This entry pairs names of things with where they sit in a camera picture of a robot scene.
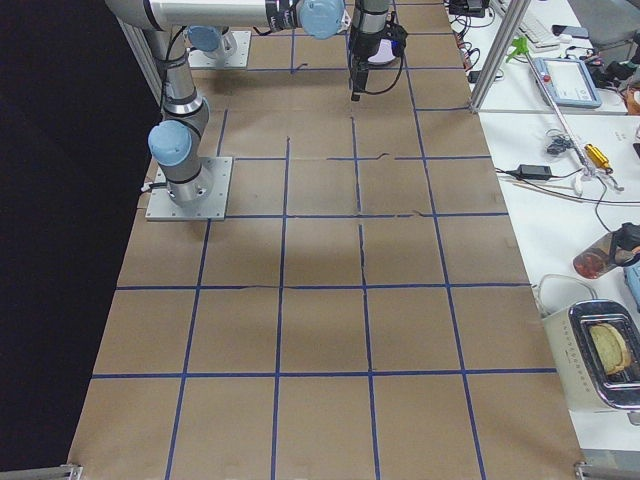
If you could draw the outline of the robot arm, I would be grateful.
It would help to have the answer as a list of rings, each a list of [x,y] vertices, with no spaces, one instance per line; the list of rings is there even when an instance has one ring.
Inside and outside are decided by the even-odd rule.
[[[192,25],[187,29],[191,45],[206,57],[226,61],[237,51],[237,42],[228,27]]]
[[[402,58],[407,32],[387,1],[358,1],[352,12],[342,1],[110,1],[111,12],[142,30],[162,87],[161,122],[148,145],[166,179],[166,194],[178,207],[200,206],[212,194],[215,176],[198,148],[210,116],[205,97],[196,88],[189,66],[190,27],[253,27],[262,36],[303,29],[325,40],[349,34],[352,100],[367,93],[371,58],[384,40]]]

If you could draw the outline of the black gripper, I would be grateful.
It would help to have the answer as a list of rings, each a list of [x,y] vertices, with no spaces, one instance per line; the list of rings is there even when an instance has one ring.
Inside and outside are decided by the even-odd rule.
[[[367,91],[370,70],[369,59],[374,56],[382,40],[391,42],[392,53],[400,59],[400,66],[391,85],[392,90],[402,73],[405,63],[407,31],[397,22],[396,12],[389,12],[389,0],[356,1],[349,29],[348,66],[350,73],[351,101],[359,101],[357,91]]]

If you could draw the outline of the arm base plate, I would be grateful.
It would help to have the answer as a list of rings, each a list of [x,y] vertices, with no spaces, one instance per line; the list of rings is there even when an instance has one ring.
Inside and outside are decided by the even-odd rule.
[[[218,30],[205,31],[205,35],[196,39],[189,50],[189,65],[193,70],[229,70],[246,69],[251,44],[250,31]]]
[[[201,170],[190,183],[172,184],[157,167],[150,191],[146,219],[149,221],[224,221],[226,217],[232,157],[200,157]]]

